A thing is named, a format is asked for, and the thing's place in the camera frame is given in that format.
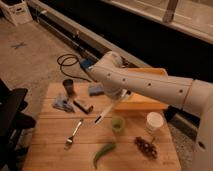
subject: small cup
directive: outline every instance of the small cup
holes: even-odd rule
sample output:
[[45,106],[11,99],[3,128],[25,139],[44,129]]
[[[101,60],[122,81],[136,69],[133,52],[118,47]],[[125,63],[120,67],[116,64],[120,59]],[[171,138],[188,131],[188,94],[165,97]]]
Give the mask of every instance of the small cup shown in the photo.
[[164,120],[160,113],[150,112],[146,118],[146,128],[150,134],[154,134],[156,130],[163,126]]
[[112,130],[115,133],[121,133],[125,127],[125,119],[118,115],[113,115],[111,119]]
[[68,97],[74,94],[74,85],[72,79],[66,79],[63,81],[63,86],[67,92]]

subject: metal fork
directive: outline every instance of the metal fork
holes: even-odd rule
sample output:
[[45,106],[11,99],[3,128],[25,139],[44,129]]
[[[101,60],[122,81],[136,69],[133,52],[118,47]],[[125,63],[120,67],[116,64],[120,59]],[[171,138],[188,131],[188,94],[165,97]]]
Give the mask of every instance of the metal fork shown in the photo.
[[72,133],[72,136],[67,138],[67,141],[66,141],[65,147],[64,147],[65,150],[70,149],[70,147],[72,146],[74,136],[75,136],[76,132],[78,131],[79,127],[81,126],[81,124],[83,123],[83,121],[84,121],[83,119],[80,119],[80,121],[78,122],[77,126],[75,127],[75,129]]

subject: green pepper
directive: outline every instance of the green pepper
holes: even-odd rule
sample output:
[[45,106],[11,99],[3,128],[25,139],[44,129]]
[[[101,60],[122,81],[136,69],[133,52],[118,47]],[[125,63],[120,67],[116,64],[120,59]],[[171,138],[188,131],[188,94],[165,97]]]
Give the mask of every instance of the green pepper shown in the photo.
[[116,147],[116,144],[114,142],[107,143],[104,145],[95,155],[93,159],[93,165],[95,169],[97,169],[97,162],[101,158],[101,156],[105,155],[109,151],[113,150]]

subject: chair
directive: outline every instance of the chair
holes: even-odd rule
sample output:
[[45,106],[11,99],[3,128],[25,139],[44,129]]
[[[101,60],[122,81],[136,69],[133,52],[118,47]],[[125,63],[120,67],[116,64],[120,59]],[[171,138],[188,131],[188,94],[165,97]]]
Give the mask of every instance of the chair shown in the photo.
[[168,109],[164,111],[164,116],[167,122],[169,122],[177,113],[179,113],[183,118],[191,122],[194,126],[199,127],[200,118],[172,106],[169,106]]
[[0,79],[0,169],[5,165],[9,170],[16,167],[17,155],[27,152],[27,149],[15,150],[23,129],[35,127],[35,120],[22,113],[27,107],[24,98],[27,89],[10,90]]

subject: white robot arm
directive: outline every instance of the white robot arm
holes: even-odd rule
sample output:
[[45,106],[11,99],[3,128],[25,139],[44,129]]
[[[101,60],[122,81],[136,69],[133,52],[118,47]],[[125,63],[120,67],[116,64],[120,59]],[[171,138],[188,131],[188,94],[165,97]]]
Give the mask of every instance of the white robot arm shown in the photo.
[[201,118],[192,171],[213,170],[213,84],[191,78],[130,72],[121,68],[122,58],[108,52],[89,73],[104,86],[111,98],[127,89],[183,109]]

